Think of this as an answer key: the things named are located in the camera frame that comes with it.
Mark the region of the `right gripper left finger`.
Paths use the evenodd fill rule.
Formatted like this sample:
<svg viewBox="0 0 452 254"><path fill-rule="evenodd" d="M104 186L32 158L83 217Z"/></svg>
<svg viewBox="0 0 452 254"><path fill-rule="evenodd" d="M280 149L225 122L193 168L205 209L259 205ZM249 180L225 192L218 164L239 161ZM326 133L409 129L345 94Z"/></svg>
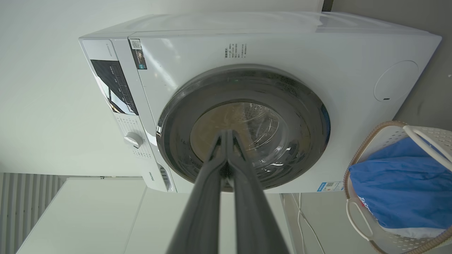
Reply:
<svg viewBox="0 0 452 254"><path fill-rule="evenodd" d="M218 132L171 239L167 254L217 254L227 131Z"/></svg>

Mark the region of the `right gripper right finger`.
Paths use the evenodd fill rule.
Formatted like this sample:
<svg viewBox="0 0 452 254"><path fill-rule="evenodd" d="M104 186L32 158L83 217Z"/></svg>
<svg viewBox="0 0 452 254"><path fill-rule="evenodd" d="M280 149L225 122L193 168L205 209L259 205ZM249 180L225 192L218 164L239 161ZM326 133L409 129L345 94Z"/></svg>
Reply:
<svg viewBox="0 0 452 254"><path fill-rule="evenodd" d="M289 248L239 134L227 130L226 143L235 197L237 253L288 254Z"/></svg>

